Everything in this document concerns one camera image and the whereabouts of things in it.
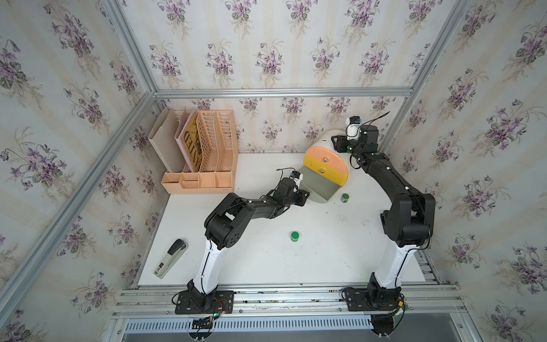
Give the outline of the pink top drawer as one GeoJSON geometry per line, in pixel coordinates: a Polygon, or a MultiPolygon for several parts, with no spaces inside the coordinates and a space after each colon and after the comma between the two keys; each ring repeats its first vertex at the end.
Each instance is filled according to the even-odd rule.
{"type": "Polygon", "coordinates": [[[326,172],[329,170],[348,171],[347,163],[337,152],[318,145],[312,146],[306,151],[303,163],[307,168],[317,173],[321,169],[326,172]]]}

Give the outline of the grey bottom drawer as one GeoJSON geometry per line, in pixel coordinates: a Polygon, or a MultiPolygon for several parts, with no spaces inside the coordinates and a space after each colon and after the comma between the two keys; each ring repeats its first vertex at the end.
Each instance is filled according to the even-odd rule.
{"type": "Polygon", "coordinates": [[[298,169],[303,175],[301,189],[309,192],[309,199],[319,204],[326,204],[340,189],[339,185],[302,166],[298,169]]]}

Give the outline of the yellow drawer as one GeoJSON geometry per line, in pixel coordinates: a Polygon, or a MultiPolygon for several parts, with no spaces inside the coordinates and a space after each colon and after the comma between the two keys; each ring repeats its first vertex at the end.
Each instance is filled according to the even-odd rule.
{"type": "Polygon", "coordinates": [[[336,155],[305,155],[304,166],[340,187],[349,179],[347,163],[336,155]]]}

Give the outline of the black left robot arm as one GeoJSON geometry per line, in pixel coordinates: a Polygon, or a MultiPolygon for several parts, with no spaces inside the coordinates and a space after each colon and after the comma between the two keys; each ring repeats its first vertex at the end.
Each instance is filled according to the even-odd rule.
{"type": "Polygon", "coordinates": [[[293,178],[282,178],[278,185],[257,199],[240,197],[230,192],[206,218],[205,253],[188,290],[202,296],[212,295],[219,284],[222,253],[241,239],[253,219],[274,219],[293,206],[303,207],[310,193],[293,178]]]}

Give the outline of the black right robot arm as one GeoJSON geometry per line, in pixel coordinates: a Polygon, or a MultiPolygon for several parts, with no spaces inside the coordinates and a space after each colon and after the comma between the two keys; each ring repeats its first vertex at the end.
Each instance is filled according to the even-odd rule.
{"type": "Polygon", "coordinates": [[[391,242],[378,270],[371,274],[368,296],[371,299],[397,296],[410,258],[426,249],[433,236],[435,198],[410,185],[396,171],[389,157],[378,152],[367,138],[348,141],[346,137],[336,135],[331,142],[337,152],[347,152],[390,199],[391,207],[380,214],[380,221],[391,242]]]}

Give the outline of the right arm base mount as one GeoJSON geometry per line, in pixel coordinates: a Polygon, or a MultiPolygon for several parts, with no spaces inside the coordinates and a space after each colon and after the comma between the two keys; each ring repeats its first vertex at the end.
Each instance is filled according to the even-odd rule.
{"type": "Polygon", "coordinates": [[[341,290],[341,297],[346,302],[349,312],[397,312],[404,306],[401,291],[400,286],[382,286],[375,273],[372,273],[366,288],[346,287],[341,290]]]}

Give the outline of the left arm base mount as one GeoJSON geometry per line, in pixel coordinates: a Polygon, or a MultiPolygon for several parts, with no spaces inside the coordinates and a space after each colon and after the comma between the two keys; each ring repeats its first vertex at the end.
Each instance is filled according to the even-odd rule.
{"type": "Polygon", "coordinates": [[[193,280],[187,289],[172,297],[175,313],[183,314],[231,314],[234,306],[233,291],[219,291],[215,288],[210,294],[202,293],[193,280]]]}

